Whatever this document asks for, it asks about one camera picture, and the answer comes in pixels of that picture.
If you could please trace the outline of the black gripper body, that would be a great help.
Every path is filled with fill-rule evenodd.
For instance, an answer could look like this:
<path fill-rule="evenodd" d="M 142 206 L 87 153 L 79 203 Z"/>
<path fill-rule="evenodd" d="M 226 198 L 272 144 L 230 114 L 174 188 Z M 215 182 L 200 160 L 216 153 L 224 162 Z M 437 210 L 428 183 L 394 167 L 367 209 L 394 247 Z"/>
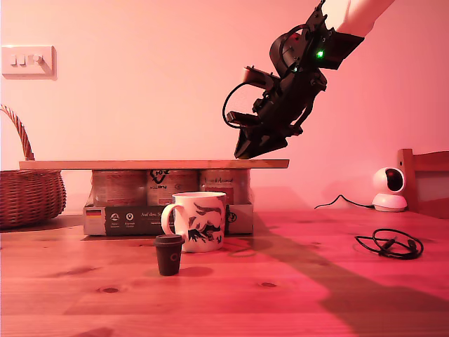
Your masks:
<path fill-rule="evenodd" d="M 285 139 L 302 134 L 302 123 L 307 118 L 307 92 L 272 92 L 258 98 L 254 112 L 226 113 L 226 124 L 237 128 L 247 139 Z"/>

